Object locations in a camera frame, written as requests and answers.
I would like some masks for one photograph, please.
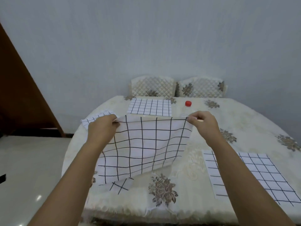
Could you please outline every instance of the white tile floor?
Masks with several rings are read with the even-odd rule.
[[[0,225],[26,226],[61,178],[71,139],[0,138]]]

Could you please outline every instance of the white wall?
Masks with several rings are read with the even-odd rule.
[[[301,142],[301,0],[0,0],[66,133],[130,79],[207,74]]]

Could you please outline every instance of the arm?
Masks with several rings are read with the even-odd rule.
[[[116,118],[112,114],[90,123],[87,142],[28,226],[78,225],[97,159],[119,126]]]
[[[239,225],[295,225],[225,141],[210,112],[197,111],[188,117],[188,121],[197,128],[215,153]]]

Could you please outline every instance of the quilted pillow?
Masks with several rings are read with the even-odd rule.
[[[222,98],[227,86],[222,79],[209,77],[192,77],[177,83],[176,96],[191,98]]]
[[[173,97],[176,82],[165,76],[140,76],[131,80],[130,92],[136,96]]]

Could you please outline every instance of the forearm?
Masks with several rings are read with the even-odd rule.
[[[222,137],[211,147],[240,225],[295,225]]]
[[[77,225],[91,186],[97,159],[105,145],[85,143],[28,226]]]

